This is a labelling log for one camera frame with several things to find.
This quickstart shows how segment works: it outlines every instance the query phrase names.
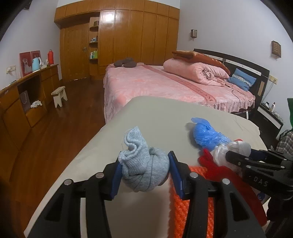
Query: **folded blanket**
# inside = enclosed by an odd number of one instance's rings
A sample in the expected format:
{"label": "folded blanket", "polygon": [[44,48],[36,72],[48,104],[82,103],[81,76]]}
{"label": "folded blanket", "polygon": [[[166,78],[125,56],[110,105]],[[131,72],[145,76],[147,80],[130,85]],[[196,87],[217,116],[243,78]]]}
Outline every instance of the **folded blanket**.
{"label": "folded blanket", "polygon": [[213,66],[217,66],[225,70],[227,74],[230,74],[229,69],[223,65],[220,61],[213,59],[207,55],[195,52],[195,51],[186,51],[186,50],[175,50],[172,51],[173,58],[178,60],[184,60],[188,63],[196,63],[196,62],[202,62],[206,64],[210,64]]}
{"label": "folded blanket", "polygon": [[217,66],[204,63],[188,63],[173,58],[165,61],[164,70],[196,83],[212,86],[225,86],[224,79],[229,78],[229,75]]}

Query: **toiletry bottle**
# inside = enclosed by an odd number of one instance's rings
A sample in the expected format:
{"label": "toiletry bottle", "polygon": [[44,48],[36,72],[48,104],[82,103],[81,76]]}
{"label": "toiletry bottle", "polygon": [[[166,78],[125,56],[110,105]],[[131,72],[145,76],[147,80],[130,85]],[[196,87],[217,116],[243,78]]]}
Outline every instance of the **toiletry bottle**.
{"label": "toiletry bottle", "polygon": [[273,105],[271,106],[271,108],[270,108],[270,112],[274,112],[274,110],[275,110],[275,107],[276,107],[276,105],[275,105],[276,103],[273,103]]}

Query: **cable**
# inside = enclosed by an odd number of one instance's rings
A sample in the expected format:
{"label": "cable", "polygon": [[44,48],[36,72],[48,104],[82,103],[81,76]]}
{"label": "cable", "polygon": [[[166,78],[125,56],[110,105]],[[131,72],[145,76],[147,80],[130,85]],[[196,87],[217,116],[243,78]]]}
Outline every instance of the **cable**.
{"label": "cable", "polygon": [[270,88],[269,91],[267,92],[266,96],[263,97],[263,99],[262,99],[261,102],[263,102],[263,101],[265,100],[265,98],[267,97],[267,95],[269,94],[269,92],[272,90],[273,86],[274,86],[274,83],[272,82],[271,88]]}
{"label": "cable", "polygon": [[[232,94],[233,94],[235,97],[237,97],[237,96],[233,93],[233,91],[234,91],[234,90],[232,90]],[[237,97],[237,98],[238,98],[238,100],[239,100],[239,104],[240,104],[241,101],[240,101],[239,97]]]}

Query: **white wall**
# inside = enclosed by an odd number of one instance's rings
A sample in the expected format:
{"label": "white wall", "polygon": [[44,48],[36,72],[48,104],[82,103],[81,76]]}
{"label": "white wall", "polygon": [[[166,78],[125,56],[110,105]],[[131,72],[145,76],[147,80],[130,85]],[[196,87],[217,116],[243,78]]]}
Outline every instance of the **white wall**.
{"label": "white wall", "polygon": [[[197,30],[192,41],[190,30]],[[271,57],[271,41],[282,46],[282,58]],[[273,12],[260,0],[181,0],[178,50],[194,48],[226,53],[256,63],[278,78],[265,101],[276,102],[290,129],[287,98],[293,97],[293,43]]]}
{"label": "white wall", "polygon": [[[54,23],[58,0],[33,0],[29,10],[22,10],[0,41],[0,89],[19,77],[19,53],[41,51],[46,61],[49,49],[54,52],[54,63],[60,64],[60,29]],[[16,73],[6,74],[6,68],[16,65]],[[58,66],[59,78],[61,68]]]}
{"label": "white wall", "polygon": [[[78,2],[78,1],[82,1],[82,0],[59,0],[57,6],[61,7],[63,5],[67,5],[69,3]],[[176,8],[180,8],[180,0],[151,0],[151,1],[163,3],[163,4],[176,7]]]}

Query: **orange rope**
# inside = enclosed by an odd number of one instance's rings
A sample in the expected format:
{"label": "orange rope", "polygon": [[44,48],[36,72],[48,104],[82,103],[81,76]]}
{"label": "orange rope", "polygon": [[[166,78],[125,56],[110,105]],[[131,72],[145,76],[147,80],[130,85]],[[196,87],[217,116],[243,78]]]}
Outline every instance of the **orange rope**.
{"label": "orange rope", "polygon": [[[196,172],[201,176],[205,177],[207,168],[189,166],[192,172]],[[176,194],[172,180],[170,186],[170,215],[169,215],[169,230],[168,238],[182,238],[188,207],[189,200],[182,201]],[[213,198],[208,200],[208,217],[207,217],[207,236],[206,238],[213,238],[214,233],[214,201]]]}

